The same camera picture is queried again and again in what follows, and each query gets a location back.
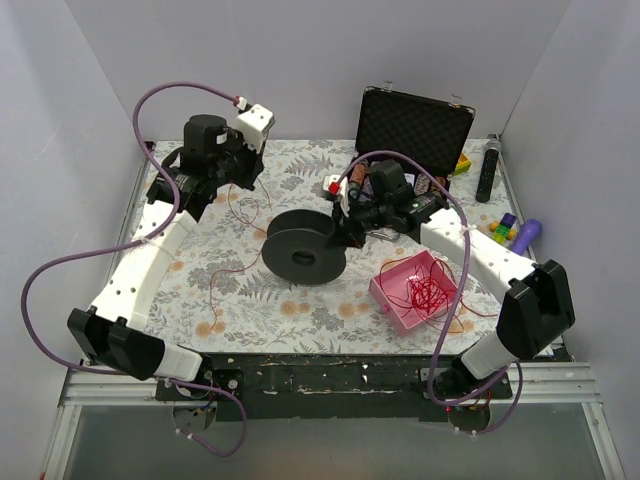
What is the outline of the black filament spool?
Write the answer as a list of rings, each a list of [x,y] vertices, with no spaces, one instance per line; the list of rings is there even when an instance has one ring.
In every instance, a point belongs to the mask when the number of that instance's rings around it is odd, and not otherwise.
[[[287,282],[327,284],[346,267],[346,248],[330,243],[334,233],[334,220],[327,214],[307,209],[285,211],[269,223],[262,260]]]

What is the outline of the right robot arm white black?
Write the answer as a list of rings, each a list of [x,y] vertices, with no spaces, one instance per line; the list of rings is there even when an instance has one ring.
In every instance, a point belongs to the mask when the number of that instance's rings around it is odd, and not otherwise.
[[[390,228],[445,255],[461,266],[461,284],[473,276],[500,301],[491,333],[441,373],[435,372],[438,359],[431,359],[428,397],[453,406],[491,388],[510,364],[534,359],[574,325],[569,280],[558,262],[539,264],[479,232],[442,184],[416,194],[401,167],[406,160],[391,152],[371,166],[366,176],[373,192],[363,202],[351,198],[345,174],[326,178],[323,189],[333,204],[336,244],[358,248],[369,231]]]

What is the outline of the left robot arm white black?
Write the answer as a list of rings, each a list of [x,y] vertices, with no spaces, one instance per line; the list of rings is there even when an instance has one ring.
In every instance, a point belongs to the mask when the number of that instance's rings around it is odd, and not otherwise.
[[[107,285],[87,310],[71,312],[67,325],[86,356],[139,380],[178,379],[193,400],[213,386],[201,354],[146,333],[154,297],[183,241],[195,229],[219,188],[251,190],[264,169],[262,155],[275,122],[260,105],[238,115],[234,126],[220,116],[192,116],[183,145],[162,162],[164,173],[147,192],[136,247],[121,257]]]

